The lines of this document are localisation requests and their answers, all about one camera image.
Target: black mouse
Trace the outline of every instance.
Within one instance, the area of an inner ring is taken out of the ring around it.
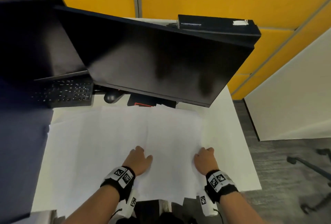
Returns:
[[[109,104],[116,103],[120,98],[122,98],[124,94],[125,91],[113,89],[111,91],[106,92],[104,96],[104,100]]]

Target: cable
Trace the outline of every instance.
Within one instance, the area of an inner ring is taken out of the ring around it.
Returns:
[[[115,215],[117,212],[119,212],[119,211],[122,211],[122,209],[119,209],[119,210],[115,211],[115,213],[113,213],[113,215],[110,217],[110,219],[113,218],[114,215]]]
[[[213,210],[215,210],[221,216],[221,213],[217,209],[213,209]]]

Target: wristband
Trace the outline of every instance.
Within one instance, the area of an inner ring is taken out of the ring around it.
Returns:
[[[238,192],[230,177],[220,170],[212,170],[206,175],[205,191],[213,203],[219,202],[222,195]]]
[[[119,201],[127,200],[133,186],[133,181],[136,178],[134,171],[128,166],[119,166],[114,168],[104,179],[101,186],[110,185],[119,193]]]

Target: hand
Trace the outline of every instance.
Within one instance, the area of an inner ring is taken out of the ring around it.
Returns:
[[[144,149],[136,146],[136,149],[130,151],[122,166],[128,166],[134,171],[136,176],[139,176],[151,166],[152,161],[152,155],[145,158]]]
[[[214,149],[202,147],[198,154],[194,155],[194,164],[199,173],[206,175],[212,170],[218,170],[218,165],[214,157]]]

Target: computer monitor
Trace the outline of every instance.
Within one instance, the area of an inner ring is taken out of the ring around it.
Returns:
[[[163,99],[209,107],[254,49],[207,34],[55,9],[95,84]]]
[[[47,80],[88,74],[52,7],[63,0],[0,0],[0,74]]]

